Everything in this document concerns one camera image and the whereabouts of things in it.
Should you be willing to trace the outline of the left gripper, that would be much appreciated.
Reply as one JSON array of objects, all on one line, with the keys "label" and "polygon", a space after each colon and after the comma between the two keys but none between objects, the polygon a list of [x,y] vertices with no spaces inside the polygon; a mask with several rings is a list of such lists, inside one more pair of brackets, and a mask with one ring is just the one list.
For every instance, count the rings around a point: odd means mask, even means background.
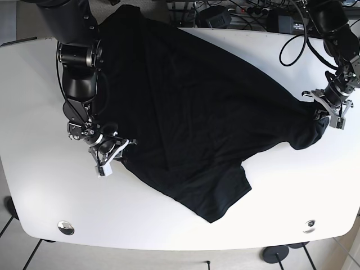
[{"label": "left gripper", "polygon": [[335,97],[340,102],[340,105],[336,105],[334,102],[328,99],[330,95],[325,94],[325,91],[323,89],[315,89],[313,91],[303,91],[301,95],[313,98],[316,102],[321,104],[322,107],[325,109],[325,110],[317,109],[314,112],[313,120],[321,120],[327,118],[328,116],[331,117],[332,115],[337,115],[345,118],[345,114],[347,113],[347,111],[354,106],[352,100],[342,101],[341,98],[335,94]]}]

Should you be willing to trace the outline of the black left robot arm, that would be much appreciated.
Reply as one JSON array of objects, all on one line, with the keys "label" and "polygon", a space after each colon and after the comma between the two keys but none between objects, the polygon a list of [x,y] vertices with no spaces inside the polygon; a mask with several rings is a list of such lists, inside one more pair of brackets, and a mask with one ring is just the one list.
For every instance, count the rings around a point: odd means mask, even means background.
[{"label": "black left robot arm", "polygon": [[[353,107],[349,99],[355,89],[359,88],[359,39],[352,32],[349,20],[340,1],[302,1],[310,22],[305,23],[299,5],[291,1],[297,9],[303,23],[303,45],[301,53],[307,46],[313,54],[335,73],[325,72],[328,85],[324,89],[304,91],[302,96],[310,97],[323,107],[316,114],[317,118],[330,117],[330,126],[344,129],[345,114]],[[327,62],[311,45],[308,26],[313,26],[322,38],[327,53],[334,58],[336,66]]]}]

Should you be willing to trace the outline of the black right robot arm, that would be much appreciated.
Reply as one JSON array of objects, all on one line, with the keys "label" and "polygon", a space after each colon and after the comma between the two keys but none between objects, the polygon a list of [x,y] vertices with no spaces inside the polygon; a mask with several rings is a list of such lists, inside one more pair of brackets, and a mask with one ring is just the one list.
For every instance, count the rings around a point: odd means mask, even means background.
[{"label": "black right robot arm", "polygon": [[124,150],[135,139],[118,135],[118,125],[99,122],[110,101],[103,41],[89,1],[32,1],[57,40],[56,73],[68,119],[69,138],[84,141],[101,176],[113,160],[126,163]]}]

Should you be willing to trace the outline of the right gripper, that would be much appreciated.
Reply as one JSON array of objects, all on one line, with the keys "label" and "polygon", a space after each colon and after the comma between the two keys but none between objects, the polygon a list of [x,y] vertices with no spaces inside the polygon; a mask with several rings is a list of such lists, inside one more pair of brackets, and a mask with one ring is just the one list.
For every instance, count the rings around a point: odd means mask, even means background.
[{"label": "right gripper", "polygon": [[120,157],[128,145],[137,144],[136,139],[102,137],[99,142],[91,144],[88,151],[96,162],[96,169],[103,169],[106,165],[110,165],[114,158]]}]

